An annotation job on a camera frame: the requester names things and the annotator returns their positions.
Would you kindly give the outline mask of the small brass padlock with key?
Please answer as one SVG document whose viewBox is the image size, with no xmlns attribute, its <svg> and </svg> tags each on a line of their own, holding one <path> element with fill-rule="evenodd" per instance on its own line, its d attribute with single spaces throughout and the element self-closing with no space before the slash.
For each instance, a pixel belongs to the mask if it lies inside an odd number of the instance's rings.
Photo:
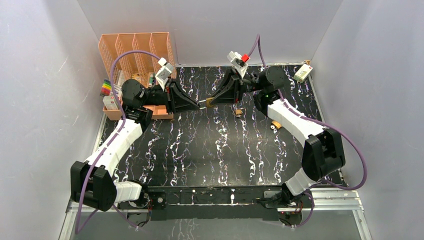
<svg viewBox="0 0 424 240">
<path fill-rule="evenodd" d="M 214 99 L 213 97 L 209 97 L 204 100 L 200 100 L 198 102 L 200 109 L 213 108 L 214 107 L 214 105 L 212 104 L 213 99 Z"/>
</svg>

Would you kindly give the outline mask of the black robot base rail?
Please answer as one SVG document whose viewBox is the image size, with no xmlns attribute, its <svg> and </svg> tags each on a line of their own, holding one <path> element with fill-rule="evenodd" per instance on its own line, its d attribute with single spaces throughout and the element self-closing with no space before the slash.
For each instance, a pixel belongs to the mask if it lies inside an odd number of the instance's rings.
<svg viewBox="0 0 424 240">
<path fill-rule="evenodd" d="M 312 206 L 312 193 L 297 196 L 279 185 L 142 186 L 139 199 L 118 204 L 131 220 L 260 219 L 299 224 Z"/>
</svg>

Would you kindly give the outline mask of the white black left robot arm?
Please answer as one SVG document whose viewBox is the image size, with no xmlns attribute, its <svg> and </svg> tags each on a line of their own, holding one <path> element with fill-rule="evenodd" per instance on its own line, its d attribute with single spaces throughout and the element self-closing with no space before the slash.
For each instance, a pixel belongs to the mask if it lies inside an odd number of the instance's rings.
<svg viewBox="0 0 424 240">
<path fill-rule="evenodd" d="M 157 84 L 149 88 L 128 79 L 121 86 L 121 97 L 125 117 L 95 153 L 70 168 L 71 200 L 104 212 L 121 202 L 130 201 L 137 208 L 149 203 L 146 187 L 138 180 L 113 181 L 120 160 L 150 125 L 153 111 L 148 107 L 165 106 L 171 114 L 200 109 L 175 79 L 165 87 Z"/>
</svg>

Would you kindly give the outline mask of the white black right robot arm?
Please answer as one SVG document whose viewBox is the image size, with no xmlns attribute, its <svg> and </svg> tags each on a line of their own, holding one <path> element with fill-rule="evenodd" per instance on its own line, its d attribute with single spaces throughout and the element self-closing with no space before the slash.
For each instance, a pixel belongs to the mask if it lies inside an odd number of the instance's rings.
<svg viewBox="0 0 424 240">
<path fill-rule="evenodd" d="M 340 133 L 307 120 L 279 95 L 286 78 L 281 66 L 270 66 L 244 77 L 229 69 L 216 91 L 206 99 L 206 105 L 236 104 L 245 93 L 257 92 L 253 96 L 256 109 L 284 127 L 303 147 L 301 168 L 281 187 L 282 202 L 295 207 L 302 199 L 301 194 L 343 167 L 346 159 Z"/>
</svg>

